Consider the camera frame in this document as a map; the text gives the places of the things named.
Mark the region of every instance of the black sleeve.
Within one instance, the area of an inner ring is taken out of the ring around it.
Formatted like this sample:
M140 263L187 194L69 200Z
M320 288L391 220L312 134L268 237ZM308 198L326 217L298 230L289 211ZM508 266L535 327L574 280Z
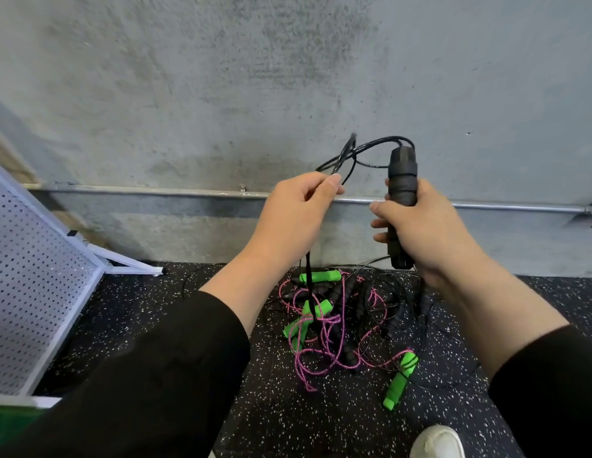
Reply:
M249 359L239 319L199 291L129 352L103 362L0 457L207 458Z
M575 327L515 354L489 395L527 458L592 456L592 341Z

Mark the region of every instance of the hand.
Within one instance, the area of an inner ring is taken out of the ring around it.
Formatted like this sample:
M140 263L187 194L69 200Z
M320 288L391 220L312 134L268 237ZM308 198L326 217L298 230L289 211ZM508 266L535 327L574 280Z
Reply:
M287 271L311 248L334 196L344 192L337 173L310 172L279 182L244 252L277 262Z
M427 180L419 180L414 207L385 201L373 202L370 210L379 217L371 222L372 228L393 225L424 280L441 291L452 268L460 267L463 260L485 256L451 202ZM387 233L377 233L374 239L387 242Z

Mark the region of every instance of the green mat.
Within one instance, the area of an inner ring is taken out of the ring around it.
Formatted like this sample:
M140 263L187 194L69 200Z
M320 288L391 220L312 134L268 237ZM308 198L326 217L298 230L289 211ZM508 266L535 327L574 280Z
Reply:
M0 445L20 434L45 411L29 407L0 407Z

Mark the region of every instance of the black jump rope handle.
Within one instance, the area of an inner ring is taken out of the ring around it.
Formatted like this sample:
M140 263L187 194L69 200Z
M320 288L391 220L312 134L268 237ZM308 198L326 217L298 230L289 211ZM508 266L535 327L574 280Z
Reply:
M394 149L387 172L389 198L403 206L414 206L417 203L417 159L414 148L402 146ZM400 245L393 226L387 231L387 240L387 254L391 257L391 266L397 270L413 268L413 259Z

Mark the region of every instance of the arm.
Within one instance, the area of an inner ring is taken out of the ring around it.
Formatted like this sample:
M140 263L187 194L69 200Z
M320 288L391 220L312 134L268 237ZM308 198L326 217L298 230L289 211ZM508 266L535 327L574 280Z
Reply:
M1 447L0 457L207 458L239 391L258 313L313 244L343 192L339 181L307 173L279 183L242 253Z
M417 196L414 207L373 203L372 226L392 224L424 280L445 297L525 454L577 456L592 447L592 342L487 256L427 181Z

